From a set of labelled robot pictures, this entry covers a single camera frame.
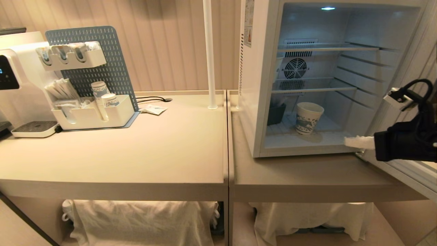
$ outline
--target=drip tray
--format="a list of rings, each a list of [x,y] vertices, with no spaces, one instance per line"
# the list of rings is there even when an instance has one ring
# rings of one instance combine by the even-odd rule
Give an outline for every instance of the drip tray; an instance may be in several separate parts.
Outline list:
[[[48,137],[55,133],[56,121],[32,121],[12,130],[14,137]]]

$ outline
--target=white organizer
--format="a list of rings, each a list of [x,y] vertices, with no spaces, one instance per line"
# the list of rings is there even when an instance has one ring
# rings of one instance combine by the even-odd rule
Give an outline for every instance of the white organizer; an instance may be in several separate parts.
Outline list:
[[[39,56],[39,60],[41,61],[42,66],[46,71],[59,71],[59,70],[67,70],[67,69],[78,69],[78,68],[88,68],[88,67],[97,67],[103,64],[106,64],[106,59],[103,54],[103,50],[95,49],[95,50],[87,50],[82,53],[84,58],[86,58],[85,62],[80,62],[73,52],[66,53],[67,56],[67,64],[64,64],[59,59],[59,56],[56,54],[50,54],[50,60],[52,64],[49,66],[45,64],[42,58]]]
[[[117,95],[117,99],[119,105],[104,108],[108,115],[107,121],[102,120],[96,101],[91,102],[87,108],[71,110],[75,123],[68,121],[62,110],[52,109],[52,112],[64,130],[122,127],[132,118],[134,109],[129,95]]]

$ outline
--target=cable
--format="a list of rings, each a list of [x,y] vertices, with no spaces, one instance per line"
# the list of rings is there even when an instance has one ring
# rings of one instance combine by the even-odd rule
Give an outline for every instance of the cable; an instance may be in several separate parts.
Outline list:
[[[136,98],[136,99],[144,99],[144,98],[154,98],[154,97],[161,98],[163,102],[166,101],[165,98],[163,98],[163,97],[159,97],[159,96],[147,96],[147,97],[135,97],[135,98]]]
[[[165,101],[165,99],[164,100],[162,100],[162,99],[147,99],[147,100],[142,100],[142,101],[137,101],[137,103],[142,103],[142,102],[148,102],[148,101],[161,101],[161,102],[167,102],[167,101]]]
[[[432,137],[432,136],[434,136],[435,135],[435,133],[430,133],[430,134],[428,134],[428,135],[425,135],[424,136],[424,139],[422,139],[420,136],[419,136],[419,133],[420,133],[420,126],[422,125],[422,123],[424,122],[424,121],[426,121],[426,116],[427,116],[427,114],[432,114],[432,112],[429,112],[429,108],[427,108],[426,107],[426,103],[427,103],[427,100],[429,99],[429,97],[431,96],[431,94],[432,94],[432,91],[433,91],[433,84],[431,83],[431,81],[429,81],[428,79],[416,79],[416,80],[413,80],[413,81],[411,81],[411,82],[409,82],[407,85],[405,85],[404,87],[402,87],[402,92],[403,92],[403,94],[405,94],[405,95],[407,95],[407,96],[409,96],[409,97],[411,97],[411,98],[414,98],[414,97],[412,97],[412,95],[411,95],[411,93],[409,93],[408,92],[408,88],[410,88],[411,86],[413,86],[414,84],[417,84],[417,83],[419,83],[419,82],[423,82],[423,83],[425,83],[425,84],[427,84],[427,86],[428,86],[428,89],[427,89],[427,92],[426,92],[426,94],[422,97],[422,99],[420,100],[420,102],[418,102],[418,108],[419,108],[419,113],[418,113],[418,116],[419,116],[419,118],[418,118],[418,120],[417,120],[417,124],[416,124],[416,127],[415,127],[415,129],[414,129],[414,137],[415,137],[415,139],[417,140],[417,141],[419,141],[420,143],[422,143],[422,144],[424,144],[424,145],[426,145],[426,146],[434,146],[434,143],[432,143],[432,142],[428,142],[428,140]]]

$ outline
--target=blue patterned paper cup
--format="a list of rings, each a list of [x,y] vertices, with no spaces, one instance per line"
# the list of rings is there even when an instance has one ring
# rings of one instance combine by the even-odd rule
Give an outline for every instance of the blue patterned paper cup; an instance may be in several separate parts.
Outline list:
[[[298,103],[296,131],[302,135],[311,134],[325,109],[312,102]]]
[[[105,101],[106,107],[115,107],[120,104],[117,95],[114,93],[104,94],[102,98]]]
[[[91,83],[91,88],[93,89],[93,95],[96,98],[100,98],[104,94],[110,93],[107,86],[106,86],[106,83],[103,81],[97,81],[97,82]]]

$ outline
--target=blue pegboard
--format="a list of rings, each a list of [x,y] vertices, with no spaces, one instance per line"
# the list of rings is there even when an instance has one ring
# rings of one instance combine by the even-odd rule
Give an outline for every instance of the blue pegboard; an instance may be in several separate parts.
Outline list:
[[[62,76],[70,79],[81,97],[93,96],[91,83],[105,81],[111,93],[129,94],[134,110],[138,111],[138,103],[115,28],[99,26],[50,30],[45,32],[45,37],[50,45],[98,41],[105,55],[106,64],[92,68],[62,70]]]

